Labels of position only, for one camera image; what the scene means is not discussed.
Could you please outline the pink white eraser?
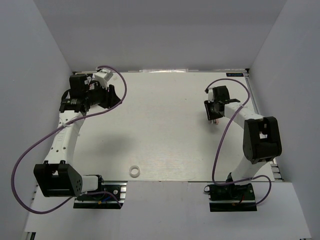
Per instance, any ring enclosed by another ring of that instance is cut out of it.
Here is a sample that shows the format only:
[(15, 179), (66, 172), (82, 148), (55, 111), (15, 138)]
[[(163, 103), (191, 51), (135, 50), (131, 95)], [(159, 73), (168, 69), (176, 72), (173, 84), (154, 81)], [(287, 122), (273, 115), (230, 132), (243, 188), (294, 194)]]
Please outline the pink white eraser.
[(219, 124), (219, 120), (218, 119), (211, 120), (210, 122), (211, 122), (211, 124), (214, 124), (214, 125), (218, 125)]

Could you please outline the clear tape roll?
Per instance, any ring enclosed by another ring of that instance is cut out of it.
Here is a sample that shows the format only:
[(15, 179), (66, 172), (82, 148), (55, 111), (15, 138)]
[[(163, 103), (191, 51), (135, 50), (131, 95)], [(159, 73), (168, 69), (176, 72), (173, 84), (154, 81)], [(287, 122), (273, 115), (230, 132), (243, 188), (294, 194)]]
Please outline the clear tape roll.
[(141, 174), (141, 170), (139, 168), (139, 166), (137, 165), (132, 165), (130, 168), (129, 168), (129, 175), (132, 177), (132, 178), (138, 178)]

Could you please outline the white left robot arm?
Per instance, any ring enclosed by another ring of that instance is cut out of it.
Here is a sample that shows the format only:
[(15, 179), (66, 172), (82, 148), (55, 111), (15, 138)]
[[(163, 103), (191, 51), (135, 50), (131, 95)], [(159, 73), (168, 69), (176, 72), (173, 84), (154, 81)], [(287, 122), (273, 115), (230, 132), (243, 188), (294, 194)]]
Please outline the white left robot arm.
[(53, 139), (42, 164), (33, 173), (45, 197), (78, 197), (88, 192), (94, 199), (105, 196), (100, 175), (81, 175), (73, 168), (74, 151), (84, 117), (92, 106), (111, 109), (121, 100), (115, 87), (108, 84), (113, 72), (106, 68), (93, 74), (69, 77), (70, 88), (64, 92), (59, 107), (61, 128)]

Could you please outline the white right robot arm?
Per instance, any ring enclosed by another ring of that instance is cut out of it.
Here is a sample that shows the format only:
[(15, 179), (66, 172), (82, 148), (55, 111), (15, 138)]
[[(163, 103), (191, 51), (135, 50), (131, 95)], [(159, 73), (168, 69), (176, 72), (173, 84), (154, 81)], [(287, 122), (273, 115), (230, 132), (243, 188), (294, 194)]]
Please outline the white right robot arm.
[[(226, 195), (236, 200), (244, 193), (242, 185), (256, 178), (257, 172), (266, 163), (282, 154), (282, 143), (278, 121), (273, 116), (262, 116), (246, 107), (236, 98), (230, 98), (226, 86), (207, 88), (208, 99), (204, 102), (207, 118), (216, 121), (228, 118), (225, 130), (218, 144), (212, 169), (212, 181), (220, 186), (227, 185)], [(232, 123), (243, 129), (242, 150), (243, 158), (238, 166), (229, 173), (225, 183), (215, 180), (215, 170), (222, 143)]]

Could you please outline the right black logo sticker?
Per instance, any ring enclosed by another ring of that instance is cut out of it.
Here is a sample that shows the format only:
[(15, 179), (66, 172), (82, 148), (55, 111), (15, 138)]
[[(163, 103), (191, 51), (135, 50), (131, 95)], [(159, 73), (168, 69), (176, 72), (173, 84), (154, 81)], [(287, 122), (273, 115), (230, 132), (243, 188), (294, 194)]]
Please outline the right black logo sticker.
[(227, 72), (226, 76), (229, 78), (238, 78), (238, 77), (244, 77), (243, 73), (239, 73), (239, 72)]

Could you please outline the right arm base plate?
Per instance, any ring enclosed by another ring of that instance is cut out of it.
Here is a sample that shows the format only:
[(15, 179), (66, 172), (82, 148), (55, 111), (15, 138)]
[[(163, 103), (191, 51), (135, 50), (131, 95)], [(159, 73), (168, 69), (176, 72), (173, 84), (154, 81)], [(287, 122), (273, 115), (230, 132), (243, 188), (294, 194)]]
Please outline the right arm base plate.
[(256, 197), (251, 183), (245, 185), (208, 184), (203, 189), (209, 197), (210, 212), (256, 212)]

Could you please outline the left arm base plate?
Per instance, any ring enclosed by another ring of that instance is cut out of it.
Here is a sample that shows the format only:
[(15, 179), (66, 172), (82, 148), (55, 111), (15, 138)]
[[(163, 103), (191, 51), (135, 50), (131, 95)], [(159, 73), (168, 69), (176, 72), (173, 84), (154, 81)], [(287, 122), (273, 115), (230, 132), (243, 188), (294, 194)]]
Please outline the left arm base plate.
[(126, 182), (105, 181), (94, 194), (82, 194), (74, 200), (74, 209), (120, 210), (125, 202)]

